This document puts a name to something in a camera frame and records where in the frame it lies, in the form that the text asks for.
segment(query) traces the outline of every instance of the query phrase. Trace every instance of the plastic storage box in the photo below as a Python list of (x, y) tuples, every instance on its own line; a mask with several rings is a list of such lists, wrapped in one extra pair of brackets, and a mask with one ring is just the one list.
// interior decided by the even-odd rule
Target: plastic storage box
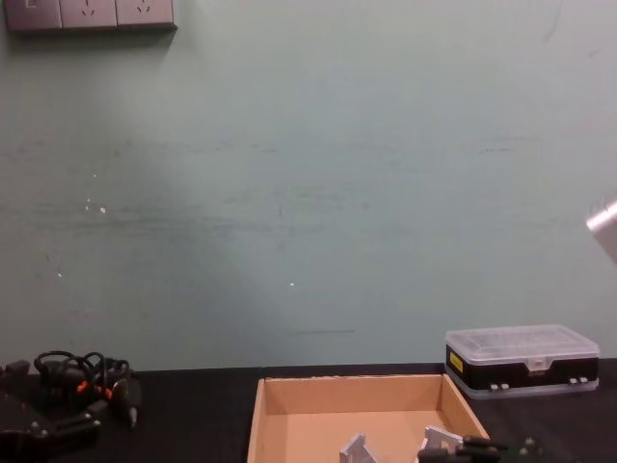
[(449, 331), (445, 369), (471, 398), (551, 395), (598, 387), (597, 344), (561, 325)]

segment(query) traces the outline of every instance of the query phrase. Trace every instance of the yellow label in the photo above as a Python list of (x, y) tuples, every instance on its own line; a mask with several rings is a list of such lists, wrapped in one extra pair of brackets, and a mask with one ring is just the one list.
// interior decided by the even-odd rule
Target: yellow label
[(452, 364), (459, 371), (463, 372), (463, 362), (454, 352), (450, 352), (450, 364)]

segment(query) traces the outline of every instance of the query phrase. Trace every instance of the power outlet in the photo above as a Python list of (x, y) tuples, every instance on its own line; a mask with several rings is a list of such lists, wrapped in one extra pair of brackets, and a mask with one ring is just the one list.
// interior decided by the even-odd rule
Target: power outlet
[(65, 29), (116, 27), (116, 0), (60, 0)]
[(119, 26), (174, 27), (173, 0), (116, 0)]
[(4, 0), (4, 8), (11, 31), (62, 29), (58, 0)]

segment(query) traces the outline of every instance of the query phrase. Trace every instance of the open cardboard box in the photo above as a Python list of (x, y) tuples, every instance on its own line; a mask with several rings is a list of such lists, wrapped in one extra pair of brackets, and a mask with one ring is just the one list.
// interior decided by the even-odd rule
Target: open cardboard box
[(431, 424), (488, 437), (447, 375), (262, 379), (248, 463), (337, 463), (359, 433), (378, 463), (411, 463)]

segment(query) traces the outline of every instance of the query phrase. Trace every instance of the black tabletop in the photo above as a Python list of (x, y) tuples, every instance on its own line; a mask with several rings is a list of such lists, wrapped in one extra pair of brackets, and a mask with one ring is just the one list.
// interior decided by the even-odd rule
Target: black tabletop
[[(136, 430), (110, 419), (96, 447), (54, 461), (245, 463), (260, 378), (441, 372), (442, 365), (431, 364), (145, 372), (145, 409)], [(617, 360), (601, 361), (594, 393), (470, 404), (492, 438), (519, 443), (532, 437), (547, 450), (548, 462), (617, 462)]]

